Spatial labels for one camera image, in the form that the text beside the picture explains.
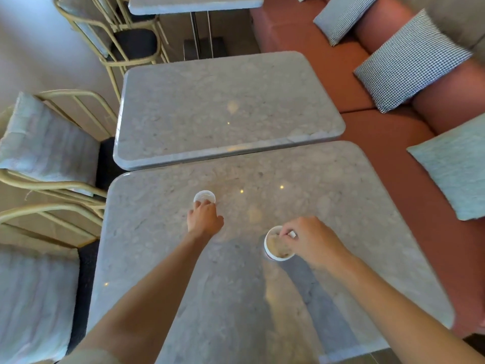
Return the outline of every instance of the red couch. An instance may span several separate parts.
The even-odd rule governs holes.
[[[485,69],[468,60],[407,105],[379,113],[353,71],[416,13],[399,0],[378,0],[331,47],[313,24],[327,1],[264,0],[252,9],[261,51],[306,56],[347,125],[342,140],[364,150],[448,293],[453,331],[469,335],[485,321],[485,218],[459,221],[406,148],[485,112]]]

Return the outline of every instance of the hand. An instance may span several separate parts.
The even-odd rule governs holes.
[[[288,233],[295,231],[296,238]],[[333,273],[352,254],[335,232],[317,217],[299,217],[283,225],[280,237],[307,263]]]
[[[195,202],[187,214],[189,232],[212,238],[224,226],[224,217],[218,216],[215,204],[205,200],[202,204]]]

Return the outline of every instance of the forearm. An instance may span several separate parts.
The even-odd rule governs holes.
[[[349,257],[344,264],[334,275],[367,312],[404,364],[485,362],[359,258]]]
[[[154,363],[208,241],[207,236],[188,233],[100,320],[79,349],[104,349],[125,364]]]

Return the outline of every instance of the person's left hand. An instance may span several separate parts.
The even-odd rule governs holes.
[[[215,204],[208,200],[203,203],[195,202],[193,209],[187,214],[189,232],[212,238],[221,231],[222,226],[224,226],[224,217],[217,215]]]

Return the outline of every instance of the person's left arm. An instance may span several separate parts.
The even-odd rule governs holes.
[[[197,259],[224,219],[214,204],[195,202],[187,224],[182,242],[106,313],[75,352],[101,349],[124,364],[156,361]]]

